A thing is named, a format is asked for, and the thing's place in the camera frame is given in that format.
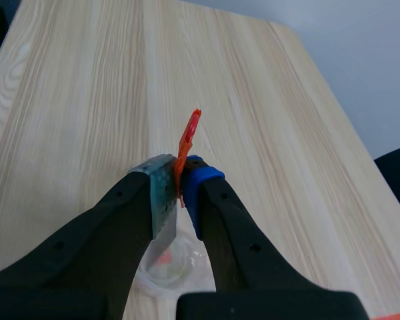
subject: orange plastic piece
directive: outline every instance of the orange plastic piece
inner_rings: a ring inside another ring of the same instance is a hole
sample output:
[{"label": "orange plastic piece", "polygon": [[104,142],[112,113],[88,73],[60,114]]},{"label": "orange plastic piece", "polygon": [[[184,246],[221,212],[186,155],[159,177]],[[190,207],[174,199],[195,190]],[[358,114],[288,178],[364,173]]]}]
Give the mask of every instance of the orange plastic piece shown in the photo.
[{"label": "orange plastic piece", "polygon": [[184,134],[182,134],[181,140],[179,141],[178,158],[176,159],[175,166],[173,167],[176,196],[181,201],[182,208],[184,208],[185,205],[181,194],[181,175],[182,170],[184,169],[185,160],[187,160],[188,151],[193,146],[192,140],[197,125],[199,124],[200,116],[201,111],[196,109],[191,115],[191,118],[189,118],[188,124],[184,130]]},{"label": "orange plastic piece", "polygon": [[388,315],[386,317],[372,318],[372,320],[400,320],[400,313],[396,315]]}]

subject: light wood surface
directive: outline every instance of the light wood surface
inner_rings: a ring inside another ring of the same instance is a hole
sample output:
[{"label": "light wood surface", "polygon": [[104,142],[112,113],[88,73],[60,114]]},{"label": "light wood surface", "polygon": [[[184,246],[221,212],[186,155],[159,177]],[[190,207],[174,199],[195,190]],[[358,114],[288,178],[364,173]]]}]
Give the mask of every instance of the light wood surface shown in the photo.
[{"label": "light wood surface", "polygon": [[[192,153],[287,260],[400,312],[400,206],[297,37],[172,0],[22,2],[0,51],[0,269],[175,154],[194,106]],[[174,313],[132,288],[125,317]]]}]

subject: wooden table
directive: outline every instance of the wooden table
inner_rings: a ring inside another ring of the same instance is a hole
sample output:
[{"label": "wooden table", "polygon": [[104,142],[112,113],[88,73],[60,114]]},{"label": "wooden table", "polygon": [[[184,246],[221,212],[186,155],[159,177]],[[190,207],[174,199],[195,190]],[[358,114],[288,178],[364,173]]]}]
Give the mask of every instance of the wooden table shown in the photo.
[{"label": "wooden table", "polygon": [[[0,51],[0,269],[176,153],[194,106],[193,153],[286,259],[400,312],[400,206],[298,38],[172,0],[22,2]],[[174,309],[133,288],[126,318]]]}]

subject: white wall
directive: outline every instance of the white wall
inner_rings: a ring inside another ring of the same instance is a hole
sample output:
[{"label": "white wall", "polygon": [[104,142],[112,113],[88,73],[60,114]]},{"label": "white wall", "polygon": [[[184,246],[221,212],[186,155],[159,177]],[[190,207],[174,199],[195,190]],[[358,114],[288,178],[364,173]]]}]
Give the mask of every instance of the white wall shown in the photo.
[{"label": "white wall", "polygon": [[400,0],[189,0],[298,32],[372,158],[400,148]]}]

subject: orange object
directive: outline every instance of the orange object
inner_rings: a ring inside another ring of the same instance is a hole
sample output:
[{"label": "orange object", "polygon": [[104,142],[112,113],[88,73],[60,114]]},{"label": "orange object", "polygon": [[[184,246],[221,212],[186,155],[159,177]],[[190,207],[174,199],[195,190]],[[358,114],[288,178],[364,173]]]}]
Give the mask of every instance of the orange object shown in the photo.
[{"label": "orange object", "polygon": [[372,318],[372,320],[400,320],[400,313],[396,315],[388,315],[386,317]]},{"label": "orange object", "polygon": [[181,201],[182,208],[184,208],[185,205],[181,194],[181,175],[182,170],[184,170],[185,160],[187,160],[188,151],[193,146],[192,140],[197,125],[199,124],[200,116],[201,111],[196,109],[191,115],[191,118],[189,118],[188,124],[184,130],[184,133],[182,134],[181,140],[179,141],[178,158],[176,159],[175,166],[173,167],[176,196]]}]

